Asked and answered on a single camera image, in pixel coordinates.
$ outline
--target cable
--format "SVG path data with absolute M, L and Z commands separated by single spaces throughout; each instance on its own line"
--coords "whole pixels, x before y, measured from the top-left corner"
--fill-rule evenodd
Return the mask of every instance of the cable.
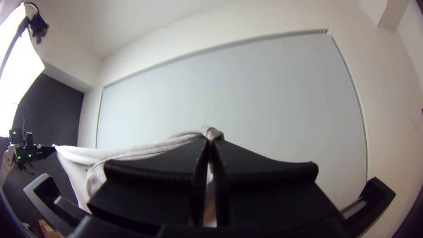
M 12 105 L 12 104 L 16 104 L 18 106 L 18 109 L 21 111 L 22 118 L 23 118 L 23 129 L 22 130 L 23 130 L 23 133 L 25 134 L 25 115 L 23 113 L 21 105 L 19 103 L 11 103 L 10 105 Z
M 4 59 L 3 62 L 1 63 L 0 66 L 0 80 L 1 80 L 1 75 L 3 74 L 3 70 L 4 67 L 6 66 L 6 62 L 10 56 L 10 53 L 12 52 L 13 46 L 15 45 L 16 41 L 18 40 L 18 38 L 22 35 L 22 33 L 25 31 L 25 29 L 27 28 L 27 26 L 30 23 L 30 19 L 28 17 L 25 17 L 21 23 L 18 26 L 18 29 L 16 30 L 16 34 L 13 37 L 12 41 L 10 42 L 9 48 L 6 51 L 6 54 L 4 54 Z

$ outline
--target black panel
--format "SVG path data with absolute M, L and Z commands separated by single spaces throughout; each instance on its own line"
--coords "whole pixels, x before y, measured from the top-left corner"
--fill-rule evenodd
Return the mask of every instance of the black panel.
M 202 225 L 207 148 L 201 138 L 145 160 L 108 161 L 107 181 L 88 207 L 111 223 L 152 233 L 163 223 Z

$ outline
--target whiteboard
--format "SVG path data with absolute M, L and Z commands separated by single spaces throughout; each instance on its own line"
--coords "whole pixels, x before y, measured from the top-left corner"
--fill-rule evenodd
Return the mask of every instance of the whiteboard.
M 268 158 L 317 163 L 316 182 L 339 209 L 366 183 L 360 105 L 328 34 L 219 47 L 106 87 L 97 147 L 148 143 L 204 125 Z

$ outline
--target white wall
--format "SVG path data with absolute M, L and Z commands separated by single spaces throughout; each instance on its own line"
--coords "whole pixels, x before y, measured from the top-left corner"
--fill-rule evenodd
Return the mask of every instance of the white wall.
M 416 0 L 410 0 L 397 31 L 414 64 L 423 89 L 423 14 Z
M 388 0 L 360 0 L 360 4 L 366 15 L 375 25 L 378 25 L 380 19 L 382 19 L 383 12 L 388 6 Z
M 234 1 L 156 30 L 108 57 L 96 88 L 85 94 L 78 145 L 95 147 L 102 87 L 168 59 L 241 39 L 329 28 L 351 70 L 363 107 L 368 177 L 397 196 L 366 237 L 394 234 L 423 183 L 422 93 L 395 30 L 376 27 L 357 2 Z
M 47 36 L 42 39 L 41 44 L 34 44 L 40 58 L 48 63 L 44 73 L 59 78 L 64 84 L 83 92 L 93 88 L 100 72 L 102 58 L 58 31 L 54 22 L 48 24 L 50 27 Z

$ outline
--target black wall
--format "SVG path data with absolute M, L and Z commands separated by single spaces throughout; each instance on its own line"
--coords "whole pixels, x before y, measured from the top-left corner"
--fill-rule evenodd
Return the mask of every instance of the black wall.
M 22 128 L 23 113 L 25 130 L 33 133 L 35 144 L 76 146 L 83 98 L 84 93 L 41 74 L 19 102 L 21 110 L 16 112 L 13 127 Z M 7 147 L 7 139 L 0 137 L 1 154 Z M 64 197 L 75 204 L 77 200 L 55 153 L 46 160 L 33 163 L 33 166 L 35 175 L 19 171 L 15 166 L 7 175 L 3 192 L 21 222 L 38 227 L 38 220 L 42 217 L 26 197 L 23 188 L 39 175 L 49 174 Z

